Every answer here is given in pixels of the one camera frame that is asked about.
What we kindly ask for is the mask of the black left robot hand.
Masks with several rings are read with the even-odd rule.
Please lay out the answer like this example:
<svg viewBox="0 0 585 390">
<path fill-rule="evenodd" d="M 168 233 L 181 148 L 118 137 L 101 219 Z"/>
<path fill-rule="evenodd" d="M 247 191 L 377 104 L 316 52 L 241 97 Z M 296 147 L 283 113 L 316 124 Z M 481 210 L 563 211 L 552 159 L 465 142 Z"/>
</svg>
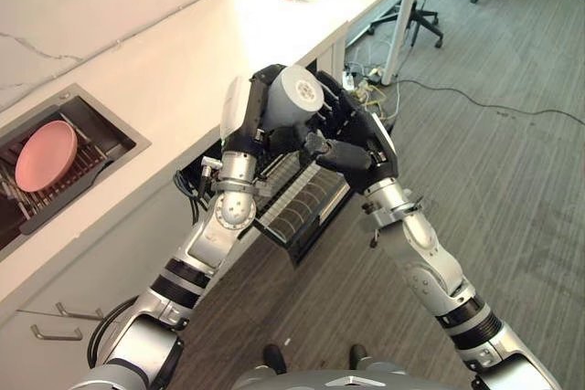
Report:
<svg viewBox="0 0 585 390">
<path fill-rule="evenodd" d="M 299 65 L 272 64 L 250 79 L 235 78 L 224 100 L 220 139 L 223 151 L 256 158 L 269 147 L 257 136 L 308 122 L 324 106 L 316 77 Z"/>
</svg>

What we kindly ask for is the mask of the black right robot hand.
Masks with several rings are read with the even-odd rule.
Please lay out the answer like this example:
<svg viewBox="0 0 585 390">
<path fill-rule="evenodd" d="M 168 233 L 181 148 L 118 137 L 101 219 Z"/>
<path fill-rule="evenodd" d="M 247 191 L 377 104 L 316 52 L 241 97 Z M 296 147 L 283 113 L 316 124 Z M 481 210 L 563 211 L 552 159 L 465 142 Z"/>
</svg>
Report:
<svg viewBox="0 0 585 390">
<path fill-rule="evenodd" d="M 323 168 L 342 174 L 361 195 L 385 178 L 398 177 L 398 157 L 378 116 L 331 75 L 319 70 L 316 79 L 324 105 L 308 122 L 303 150 Z"/>
</svg>

